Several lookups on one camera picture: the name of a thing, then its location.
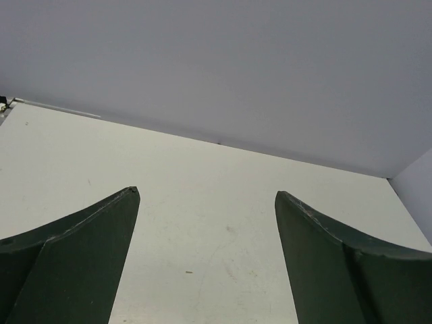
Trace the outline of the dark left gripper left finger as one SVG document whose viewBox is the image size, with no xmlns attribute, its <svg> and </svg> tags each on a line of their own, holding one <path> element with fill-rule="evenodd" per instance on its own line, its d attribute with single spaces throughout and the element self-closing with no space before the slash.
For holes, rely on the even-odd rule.
<svg viewBox="0 0 432 324">
<path fill-rule="evenodd" d="M 140 194 L 127 187 L 1 240 L 2 323 L 108 323 Z"/>
</svg>

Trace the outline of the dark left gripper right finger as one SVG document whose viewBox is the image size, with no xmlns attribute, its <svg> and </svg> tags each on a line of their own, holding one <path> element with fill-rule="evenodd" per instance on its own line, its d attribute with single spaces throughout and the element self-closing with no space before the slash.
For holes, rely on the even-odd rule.
<svg viewBox="0 0 432 324">
<path fill-rule="evenodd" d="M 299 323 L 430 323 L 431 254 L 363 233 L 287 192 L 275 214 Z"/>
</svg>

